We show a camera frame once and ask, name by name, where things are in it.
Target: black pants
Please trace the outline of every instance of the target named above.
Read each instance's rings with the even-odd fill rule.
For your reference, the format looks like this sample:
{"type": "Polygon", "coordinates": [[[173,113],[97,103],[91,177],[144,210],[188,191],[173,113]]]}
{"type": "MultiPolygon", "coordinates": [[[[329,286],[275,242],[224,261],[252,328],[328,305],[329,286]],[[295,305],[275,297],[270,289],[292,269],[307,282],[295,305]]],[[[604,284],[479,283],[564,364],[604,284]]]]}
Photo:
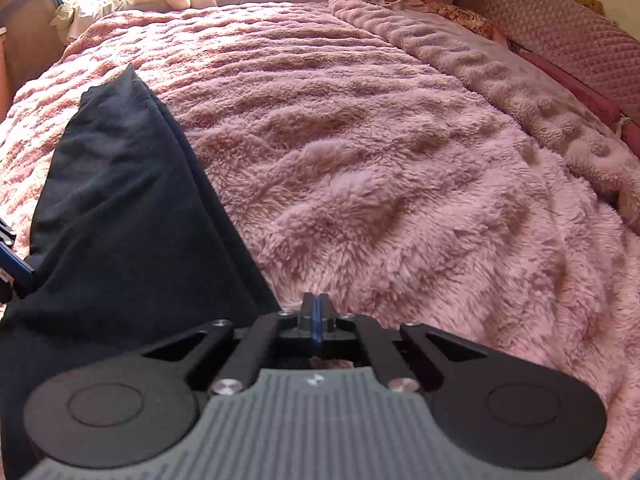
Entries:
{"type": "Polygon", "coordinates": [[[82,95],[31,226],[39,288],[0,322],[8,480],[36,463],[22,424],[47,378],[225,318],[278,305],[180,126],[132,67],[82,95]]]}

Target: ribbed gray plastic cover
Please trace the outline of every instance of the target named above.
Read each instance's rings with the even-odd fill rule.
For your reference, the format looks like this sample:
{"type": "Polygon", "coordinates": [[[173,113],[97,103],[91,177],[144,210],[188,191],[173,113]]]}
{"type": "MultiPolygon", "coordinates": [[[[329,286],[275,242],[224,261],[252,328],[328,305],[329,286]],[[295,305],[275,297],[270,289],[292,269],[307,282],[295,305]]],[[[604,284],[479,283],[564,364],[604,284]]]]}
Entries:
{"type": "Polygon", "coordinates": [[[371,368],[262,370],[213,397],[193,431],[137,466],[82,470],[44,460],[28,480],[605,480],[588,460],[542,472],[460,451],[424,400],[384,388],[371,368]]]}

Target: blanket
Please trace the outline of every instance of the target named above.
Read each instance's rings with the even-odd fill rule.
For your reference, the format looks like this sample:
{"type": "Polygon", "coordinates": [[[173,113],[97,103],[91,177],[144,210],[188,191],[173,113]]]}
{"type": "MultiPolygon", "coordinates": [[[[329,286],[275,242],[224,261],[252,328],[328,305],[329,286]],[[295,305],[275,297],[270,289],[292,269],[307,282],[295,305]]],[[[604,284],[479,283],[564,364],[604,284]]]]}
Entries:
{"type": "Polygon", "coordinates": [[[93,24],[0,126],[0,216],[18,252],[81,93],[133,63],[281,305],[327,292],[340,312],[418,319],[573,374],[607,405],[596,465],[629,478],[640,162],[497,43],[383,5],[127,11],[93,24]]]}

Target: pink quilted headboard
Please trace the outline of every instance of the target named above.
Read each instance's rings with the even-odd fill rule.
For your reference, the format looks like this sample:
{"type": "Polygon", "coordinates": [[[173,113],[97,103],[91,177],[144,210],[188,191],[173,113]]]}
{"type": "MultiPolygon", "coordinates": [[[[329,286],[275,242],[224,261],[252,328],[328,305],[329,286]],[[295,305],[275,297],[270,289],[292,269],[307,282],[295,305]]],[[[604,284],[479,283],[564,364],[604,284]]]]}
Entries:
{"type": "Polygon", "coordinates": [[[640,41],[571,0],[455,0],[640,122],[640,41]]]}

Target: screw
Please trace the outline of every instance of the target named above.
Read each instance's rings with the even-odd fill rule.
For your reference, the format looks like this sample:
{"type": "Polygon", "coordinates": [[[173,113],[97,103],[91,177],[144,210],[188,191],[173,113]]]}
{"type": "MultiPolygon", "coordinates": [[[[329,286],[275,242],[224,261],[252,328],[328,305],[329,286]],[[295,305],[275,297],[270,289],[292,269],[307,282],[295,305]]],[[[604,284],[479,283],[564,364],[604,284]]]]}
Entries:
{"type": "Polygon", "coordinates": [[[412,394],[420,389],[420,383],[409,377],[391,379],[388,388],[396,394],[412,394]]]}
{"type": "Polygon", "coordinates": [[[244,390],[237,379],[219,379],[211,385],[211,389],[219,395],[235,395],[244,390]]]}

